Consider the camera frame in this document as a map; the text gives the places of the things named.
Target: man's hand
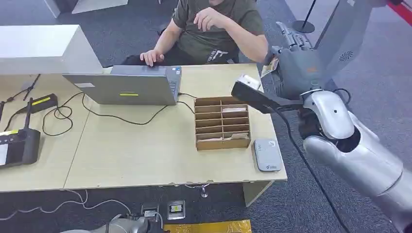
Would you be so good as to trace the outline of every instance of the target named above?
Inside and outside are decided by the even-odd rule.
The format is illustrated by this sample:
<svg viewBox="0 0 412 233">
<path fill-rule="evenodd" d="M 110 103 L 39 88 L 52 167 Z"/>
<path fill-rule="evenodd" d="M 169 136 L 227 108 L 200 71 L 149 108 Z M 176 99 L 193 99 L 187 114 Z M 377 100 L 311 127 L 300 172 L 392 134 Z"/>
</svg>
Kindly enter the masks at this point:
<svg viewBox="0 0 412 233">
<path fill-rule="evenodd" d="M 152 67 L 155 62 L 163 62 L 165 56 L 157 50 L 149 50 L 140 54 L 140 60 L 145 61 L 146 65 Z"/>
<path fill-rule="evenodd" d="M 193 23 L 198 25 L 199 30 L 206 32 L 206 30 L 210 30 L 212 26 L 225 28 L 229 19 L 230 18 L 215 11 L 215 9 L 208 7 L 196 14 Z"/>
</svg>

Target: stanchion base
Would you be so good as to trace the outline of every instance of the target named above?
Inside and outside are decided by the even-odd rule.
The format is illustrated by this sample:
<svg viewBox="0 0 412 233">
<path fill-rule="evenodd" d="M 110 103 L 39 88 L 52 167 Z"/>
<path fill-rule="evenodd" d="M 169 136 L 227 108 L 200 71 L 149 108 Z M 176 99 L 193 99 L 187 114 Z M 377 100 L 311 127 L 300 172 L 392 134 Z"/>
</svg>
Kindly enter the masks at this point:
<svg viewBox="0 0 412 233">
<path fill-rule="evenodd" d="M 292 23 L 292 28 L 300 33 L 312 33 L 315 31 L 315 26 L 309 22 L 306 22 L 305 27 L 302 28 L 304 23 L 305 21 L 303 20 L 297 20 Z"/>
</svg>

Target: man's arm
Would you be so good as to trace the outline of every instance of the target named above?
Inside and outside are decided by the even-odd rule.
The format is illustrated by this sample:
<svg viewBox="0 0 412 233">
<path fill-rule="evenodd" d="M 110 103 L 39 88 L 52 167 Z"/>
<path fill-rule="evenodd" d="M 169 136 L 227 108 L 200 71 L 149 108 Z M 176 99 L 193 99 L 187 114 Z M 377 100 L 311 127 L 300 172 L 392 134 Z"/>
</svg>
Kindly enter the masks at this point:
<svg viewBox="0 0 412 233">
<path fill-rule="evenodd" d="M 158 50 L 162 54 L 167 53 L 176 43 L 177 39 L 179 39 L 179 36 L 182 33 L 182 31 L 183 29 L 179 28 L 172 19 L 170 21 L 170 24 L 167 26 L 167 28 L 160 36 L 154 49 Z"/>
<path fill-rule="evenodd" d="M 265 35 L 253 35 L 235 21 L 227 18 L 224 29 L 236 42 L 242 53 L 249 59 L 263 63 L 268 53 L 268 41 Z"/>
<path fill-rule="evenodd" d="M 263 63 L 268 52 L 268 41 L 265 35 L 254 35 L 232 19 L 220 14 L 213 8 L 206 8 L 197 13 L 194 23 L 199 30 L 210 30 L 212 26 L 223 28 L 236 42 L 239 49 L 249 59 Z"/>
<path fill-rule="evenodd" d="M 153 50 L 149 50 L 140 55 L 140 60 L 145 61 L 148 66 L 153 66 L 154 62 L 162 62 L 165 59 L 164 54 L 167 53 L 176 41 L 179 39 L 183 29 L 179 28 L 174 20 L 170 21 L 170 24 L 164 30 L 156 46 Z"/>
</svg>

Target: yellow mat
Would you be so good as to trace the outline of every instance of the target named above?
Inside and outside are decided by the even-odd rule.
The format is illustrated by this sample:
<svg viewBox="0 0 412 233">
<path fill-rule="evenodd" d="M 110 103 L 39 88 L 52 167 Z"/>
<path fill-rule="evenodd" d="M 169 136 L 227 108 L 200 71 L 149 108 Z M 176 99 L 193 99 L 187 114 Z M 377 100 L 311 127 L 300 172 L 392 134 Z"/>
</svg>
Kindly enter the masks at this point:
<svg viewBox="0 0 412 233">
<path fill-rule="evenodd" d="M 250 220 L 201 223 L 201 224 L 182 224 L 165 225 L 164 230 L 171 233 L 252 233 Z"/>
</svg>

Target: portable hard drive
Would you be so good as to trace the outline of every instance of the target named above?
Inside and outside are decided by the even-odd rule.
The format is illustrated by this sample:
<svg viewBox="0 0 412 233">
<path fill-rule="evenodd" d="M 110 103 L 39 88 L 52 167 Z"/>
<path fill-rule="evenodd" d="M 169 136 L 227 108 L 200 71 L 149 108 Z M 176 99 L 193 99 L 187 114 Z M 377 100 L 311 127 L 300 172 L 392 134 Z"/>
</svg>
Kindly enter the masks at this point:
<svg viewBox="0 0 412 233">
<path fill-rule="evenodd" d="M 261 171 L 280 171 L 282 159 L 275 139 L 256 139 L 254 142 L 257 167 Z"/>
</svg>

